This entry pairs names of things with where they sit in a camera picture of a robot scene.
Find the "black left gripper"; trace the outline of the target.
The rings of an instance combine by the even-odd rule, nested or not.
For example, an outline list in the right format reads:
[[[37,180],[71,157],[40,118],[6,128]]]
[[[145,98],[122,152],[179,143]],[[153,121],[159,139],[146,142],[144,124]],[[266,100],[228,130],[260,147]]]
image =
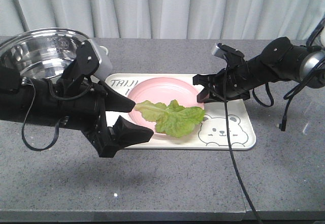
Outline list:
[[[106,111],[131,112],[136,103],[113,90],[103,79],[101,64],[73,63],[56,84],[48,80],[48,89],[64,112],[67,127],[82,131],[93,145],[98,144],[99,157],[114,157],[119,150],[148,142],[154,132],[122,116],[112,127],[107,126]]]

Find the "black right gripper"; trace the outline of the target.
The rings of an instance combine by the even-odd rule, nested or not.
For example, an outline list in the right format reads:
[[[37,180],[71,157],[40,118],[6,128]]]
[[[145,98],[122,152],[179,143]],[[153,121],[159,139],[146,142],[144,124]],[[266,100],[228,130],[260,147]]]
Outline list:
[[[217,74],[196,74],[192,78],[192,84],[213,88],[204,88],[197,95],[198,103],[223,102],[224,93],[228,100],[248,100],[250,99],[249,86],[251,84],[249,80],[251,78],[252,75],[246,61],[235,68],[228,68],[227,74],[225,74],[225,69],[222,69]]]

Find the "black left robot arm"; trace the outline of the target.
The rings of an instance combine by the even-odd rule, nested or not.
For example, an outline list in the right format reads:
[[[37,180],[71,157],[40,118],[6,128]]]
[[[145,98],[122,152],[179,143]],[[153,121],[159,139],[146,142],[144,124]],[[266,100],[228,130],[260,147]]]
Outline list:
[[[63,82],[49,86],[47,79],[21,77],[19,72],[1,67],[1,120],[27,122],[58,129],[78,130],[100,157],[113,157],[131,145],[148,142],[153,130],[119,116],[107,125],[106,112],[130,112],[135,102],[120,95],[104,82],[83,81],[76,99],[64,96]]]

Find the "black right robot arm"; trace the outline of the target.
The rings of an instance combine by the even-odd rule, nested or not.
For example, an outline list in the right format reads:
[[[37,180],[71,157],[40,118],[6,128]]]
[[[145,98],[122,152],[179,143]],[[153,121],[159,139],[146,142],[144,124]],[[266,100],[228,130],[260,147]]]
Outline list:
[[[308,75],[310,88],[324,87],[324,50],[319,46],[296,46],[289,38],[270,42],[258,56],[245,61],[244,54],[225,44],[216,44],[212,54],[222,58],[227,68],[217,74],[195,75],[194,85],[203,86],[197,102],[248,100],[250,91],[268,82],[302,82]]]

